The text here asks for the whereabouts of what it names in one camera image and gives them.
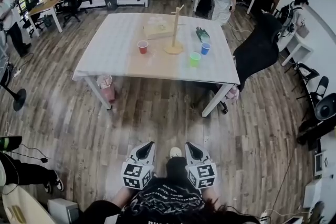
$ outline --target wooden base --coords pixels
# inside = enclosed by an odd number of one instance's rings
[[[177,40],[174,47],[169,44],[164,47],[164,51],[168,54],[180,54],[181,52],[183,52],[183,45]]]

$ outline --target speaker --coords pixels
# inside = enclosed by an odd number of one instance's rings
[[[325,121],[336,114],[336,93],[324,97],[315,107],[315,116]]]

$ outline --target wooden block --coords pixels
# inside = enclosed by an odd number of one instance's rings
[[[174,34],[173,24],[145,25],[143,27],[147,39],[171,37]]]

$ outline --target pink bag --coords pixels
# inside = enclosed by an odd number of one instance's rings
[[[115,100],[114,84],[111,76],[99,76],[97,79],[101,92],[105,95],[110,104]]]

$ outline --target white pants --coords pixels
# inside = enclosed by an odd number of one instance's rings
[[[215,8],[214,12],[212,13],[211,20],[214,20],[216,22],[219,22],[221,25],[224,25],[227,23],[227,21],[230,19],[231,12],[230,12],[230,6],[231,3],[225,3],[221,0],[214,0],[215,1]]]

